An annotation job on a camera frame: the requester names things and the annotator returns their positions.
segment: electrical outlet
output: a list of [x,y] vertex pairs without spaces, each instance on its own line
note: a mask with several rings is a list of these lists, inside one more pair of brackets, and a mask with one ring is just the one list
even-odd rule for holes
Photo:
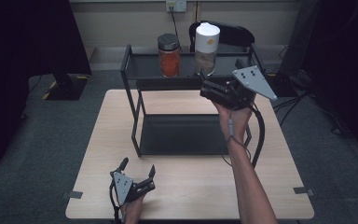
[[167,12],[171,12],[171,9],[174,12],[186,12],[187,10],[187,2],[186,0],[172,0],[172,1],[165,1],[165,10]]
[[176,5],[176,1],[166,1],[165,2],[165,10],[168,12],[171,12],[171,8],[172,11],[175,11],[175,5]]
[[186,0],[176,0],[175,11],[186,12],[187,2]]

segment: glass jar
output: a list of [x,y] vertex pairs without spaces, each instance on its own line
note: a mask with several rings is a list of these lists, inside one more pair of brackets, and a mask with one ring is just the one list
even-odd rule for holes
[[163,76],[179,75],[180,52],[179,39],[176,35],[164,34],[158,37],[158,58]]

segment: white cylinder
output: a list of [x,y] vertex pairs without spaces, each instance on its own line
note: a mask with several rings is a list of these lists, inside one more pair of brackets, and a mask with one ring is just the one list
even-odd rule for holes
[[203,22],[196,29],[195,49],[203,53],[217,51],[219,45],[220,29],[208,22]]

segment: wall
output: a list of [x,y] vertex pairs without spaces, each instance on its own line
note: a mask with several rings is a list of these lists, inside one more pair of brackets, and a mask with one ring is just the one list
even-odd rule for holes
[[[150,47],[157,37],[175,33],[165,1],[71,2],[77,26],[87,48]],[[299,0],[291,1],[187,1],[187,12],[174,19],[182,45],[188,46],[188,27],[195,20],[222,21],[246,27],[260,45],[289,42]]]

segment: jar lid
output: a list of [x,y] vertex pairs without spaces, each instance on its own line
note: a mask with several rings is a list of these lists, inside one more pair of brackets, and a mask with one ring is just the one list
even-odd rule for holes
[[179,47],[179,39],[173,34],[164,34],[158,37],[158,48],[164,50],[174,50]]

